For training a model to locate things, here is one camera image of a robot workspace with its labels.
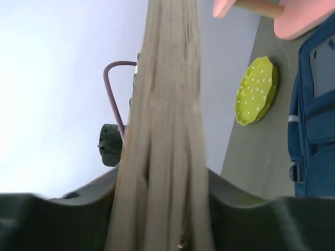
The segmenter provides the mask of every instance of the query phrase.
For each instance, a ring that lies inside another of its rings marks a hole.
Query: brown cord
[[[111,90],[111,86],[110,86],[110,81],[109,81],[109,77],[108,77],[108,73],[109,71],[115,67],[115,66],[120,66],[120,65],[131,65],[131,66],[136,66],[137,63],[133,62],[133,61],[116,61],[113,62],[109,65],[107,65],[104,69],[104,82],[105,82],[105,87],[106,87],[106,91],[107,91],[107,95],[108,95],[108,99],[110,102],[110,105],[113,109],[113,113],[114,113],[114,117],[117,123],[117,127],[119,129],[119,132],[121,134],[121,138],[123,143],[125,143],[124,140],[124,134],[125,134],[125,125],[122,121],[119,109],[117,108],[117,104],[113,95],[113,91]]]

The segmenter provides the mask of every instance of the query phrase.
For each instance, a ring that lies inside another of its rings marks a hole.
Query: black object
[[[117,173],[62,199],[0,195],[0,251],[103,251]],[[334,250],[335,200],[265,201],[209,171],[209,203],[218,251]]]
[[[103,125],[98,147],[104,165],[116,166],[120,162],[122,138],[116,124]]]

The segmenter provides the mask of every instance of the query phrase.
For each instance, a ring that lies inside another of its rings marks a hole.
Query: gray floor
[[[263,198],[292,196],[291,162],[287,150],[287,118],[297,72],[298,50],[308,35],[294,41],[279,40],[273,20],[262,17],[250,63],[268,56],[280,72],[276,100],[265,117],[254,125],[234,122],[222,177]]]

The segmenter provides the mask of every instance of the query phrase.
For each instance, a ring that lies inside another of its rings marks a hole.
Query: lime green bowl
[[[269,110],[278,88],[278,70],[267,56],[247,69],[236,95],[236,120],[243,126],[259,121]]]

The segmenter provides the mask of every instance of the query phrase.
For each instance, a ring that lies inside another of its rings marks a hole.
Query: stool leg
[[[265,17],[273,19],[281,16],[284,6],[270,3],[266,0],[236,0],[234,6],[250,10]]]

